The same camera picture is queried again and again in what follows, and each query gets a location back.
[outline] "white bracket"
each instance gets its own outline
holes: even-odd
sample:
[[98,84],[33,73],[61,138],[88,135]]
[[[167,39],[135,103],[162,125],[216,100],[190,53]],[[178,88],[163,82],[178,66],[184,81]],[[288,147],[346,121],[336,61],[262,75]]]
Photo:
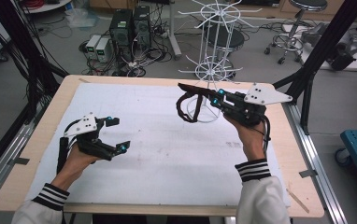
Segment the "white bracket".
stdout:
[[272,105],[290,102],[292,99],[293,98],[290,95],[286,95],[279,91],[267,88],[264,85],[254,83],[245,97],[245,102],[254,105]]
[[84,116],[79,122],[73,124],[70,129],[64,133],[65,137],[78,135],[82,133],[89,133],[97,130],[96,117],[91,112]]

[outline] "floor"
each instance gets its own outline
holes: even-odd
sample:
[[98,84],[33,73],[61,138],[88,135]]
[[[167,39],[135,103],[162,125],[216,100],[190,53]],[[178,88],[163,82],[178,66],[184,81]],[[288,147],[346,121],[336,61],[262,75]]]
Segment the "floor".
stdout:
[[[179,1],[176,7],[182,11],[193,11],[191,6]],[[87,69],[79,45],[88,40],[92,34],[102,34],[108,29],[110,23],[108,15],[100,13],[97,15],[99,17],[96,26],[72,29],[66,26],[65,20],[49,25],[41,24],[60,20],[64,16],[63,10],[57,9],[33,16],[37,27],[49,27],[50,31],[41,36],[41,41],[56,61],[70,74],[82,74]],[[282,20],[247,18],[246,21],[254,25],[263,25]],[[179,29],[176,33],[200,33],[199,30],[193,29],[198,21],[193,21],[191,17],[177,15],[176,22],[176,30]],[[236,72],[235,81],[274,83],[300,68],[301,65],[293,60],[293,55],[288,55],[284,64],[277,64],[282,53],[279,49],[272,49],[269,55],[264,54],[264,49],[275,32],[261,29],[257,33],[247,32],[247,34],[249,40],[245,42],[244,47],[230,56],[235,67],[243,67]],[[176,37],[183,56],[176,61],[170,60],[147,66],[145,77],[195,78],[193,74],[182,74],[178,70],[194,69],[194,64],[185,56],[197,60],[200,36],[176,35]],[[26,82],[12,60],[0,62],[0,139],[26,105],[25,90]],[[343,147],[339,134],[347,129],[357,129],[357,72],[320,70],[314,80],[312,92],[309,114],[310,136],[348,223],[357,223],[357,170],[354,166],[342,168],[334,159],[336,150]],[[12,213],[0,212],[0,223],[9,223],[11,218]],[[160,223],[161,220],[164,219],[150,217],[152,223]],[[89,222],[89,215],[80,215],[75,223]],[[325,215],[321,218],[295,218],[294,223],[332,222],[328,215]]]

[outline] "human hand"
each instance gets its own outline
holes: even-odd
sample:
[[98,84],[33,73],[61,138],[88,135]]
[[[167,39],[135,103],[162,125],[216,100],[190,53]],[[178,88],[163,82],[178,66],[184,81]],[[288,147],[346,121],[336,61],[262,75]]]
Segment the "human hand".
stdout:
[[241,125],[234,119],[225,116],[225,119],[234,125],[239,135],[240,141],[243,143],[243,151],[245,152],[248,161],[264,159],[264,125],[262,122],[255,125],[252,129]]
[[78,144],[74,143],[63,169],[53,179],[51,184],[59,189],[68,190],[74,181],[82,175],[85,168],[98,160],[100,158],[79,151]]

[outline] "wooden table frame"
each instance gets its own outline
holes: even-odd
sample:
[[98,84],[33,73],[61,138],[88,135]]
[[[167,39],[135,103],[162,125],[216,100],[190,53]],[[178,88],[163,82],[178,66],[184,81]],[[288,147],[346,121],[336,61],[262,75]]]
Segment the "wooden table frame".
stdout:
[[[23,202],[36,174],[44,150],[50,143],[60,120],[71,102],[80,83],[104,83],[122,85],[177,86],[178,83],[206,86],[207,83],[188,79],[128,78],[68,76],[56,92],[42,120],[38,123],[21,157],[30,159],[27,165],[16,164],[3,187],[0,189],[0,211],[15,211]],[[218,88],[248,90],[252,83],[220,82]],[[310,177],[302,178],[299,173],[307,170],[292,128],[281,104],[268,105],[266,115],[271,121],[271,138],[279,168],[290,195],[290,217],[322,217],[321,200]],[[67,203],[65,212],[145,215],[188,215],[233,217],[235,206],[184,206],[184,205],[131,205],[131,204],[87,204]]]

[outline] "white jacket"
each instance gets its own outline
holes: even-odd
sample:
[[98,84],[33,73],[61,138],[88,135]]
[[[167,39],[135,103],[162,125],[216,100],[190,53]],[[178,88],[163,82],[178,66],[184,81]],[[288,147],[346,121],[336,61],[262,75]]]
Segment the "white jacket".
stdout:
[[[235,168],[243,181],[236,223],[290,224],[280,182],[271,176],[266,160],[244,162]],[[16,211],[12,224],[60,224],[68,195],[64,190],[45,184],[37,197],[24,202]]]

